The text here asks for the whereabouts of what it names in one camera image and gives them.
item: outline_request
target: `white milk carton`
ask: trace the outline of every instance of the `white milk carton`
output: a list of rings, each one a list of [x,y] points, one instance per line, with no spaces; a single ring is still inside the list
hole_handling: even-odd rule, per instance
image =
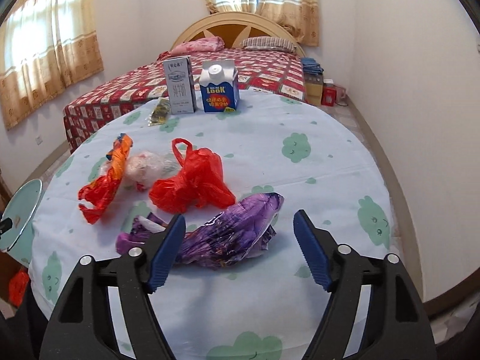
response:
[[[191,114],[196,110],[194,76],[188,56],[163,61],[166,87],[169,90],[170,109],[173,115]]]
[[[237,110],[239,79],[233,59],[203,62],[199,84],[205,112]]]

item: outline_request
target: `blue gripper pad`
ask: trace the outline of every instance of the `blue gripper pad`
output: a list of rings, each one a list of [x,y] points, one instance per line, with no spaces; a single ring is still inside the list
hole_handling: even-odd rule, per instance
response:
[[[328,256],[300,212],[297,212],[293,217],[293,232],[315,283],[321,285],[325,291],[328,291],[332,284]]]
[[[185,218],[180,215],[153,257],[150,263],[150,278],[147,282],[147,286],[152,292],[165,284],[185,236],[185,229]]]

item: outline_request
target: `striped pillow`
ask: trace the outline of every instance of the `striped pillow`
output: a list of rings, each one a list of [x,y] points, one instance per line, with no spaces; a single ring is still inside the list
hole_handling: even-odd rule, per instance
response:
[[[242,41],[241,47],[246,50],[272,50],[291,54],[295,52],[295,46],[291,41],[282,38],[274,38],[273,36],[247,38]]]

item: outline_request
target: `stack of blue cloth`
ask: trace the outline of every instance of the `stack of blue cloth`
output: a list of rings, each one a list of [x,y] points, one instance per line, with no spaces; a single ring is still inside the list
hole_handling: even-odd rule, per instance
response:
[[[303,65],[303,72],[315,75],[323,74],[323,69],[320,64],[313,58],[302,58],[301,63]]]

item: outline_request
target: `red checkered bedspread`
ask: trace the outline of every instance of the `red checkered bedspread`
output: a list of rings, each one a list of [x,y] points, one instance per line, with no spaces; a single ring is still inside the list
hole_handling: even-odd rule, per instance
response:
[[[202,71],[202,61],[209,59],[234,59],[240,89],[277,93],[304,101],[305,81],[302,63],[297,55],[242,49],[195,53],[191,56],[195,90],[200,90],[198,78]],[[168,95],[161,62],[139,67],[98,86],[63,110],[70,151],[74,152],[109,121],[152,99]]]

